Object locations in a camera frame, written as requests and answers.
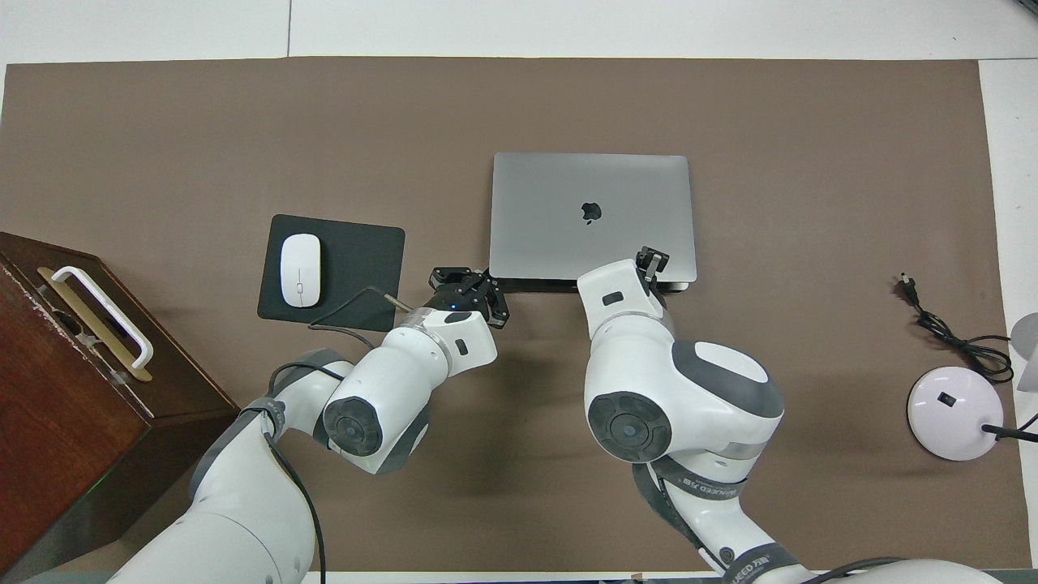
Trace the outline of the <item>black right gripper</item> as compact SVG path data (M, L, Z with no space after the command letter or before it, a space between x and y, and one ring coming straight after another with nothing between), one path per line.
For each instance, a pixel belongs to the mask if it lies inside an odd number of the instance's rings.
M635 255L635 268L645 282L645 288L652 291L671 291L668 282L661 281L658 274L665 270L670 255L652 247L641 247Z

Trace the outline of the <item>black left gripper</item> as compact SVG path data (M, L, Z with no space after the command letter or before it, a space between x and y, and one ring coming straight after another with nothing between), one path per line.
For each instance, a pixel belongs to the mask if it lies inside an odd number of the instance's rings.
M507 297L495 277L467 267L441 266L431 270L433 295L424 307L439 311L476 311L489 328L503 329L509 318Z

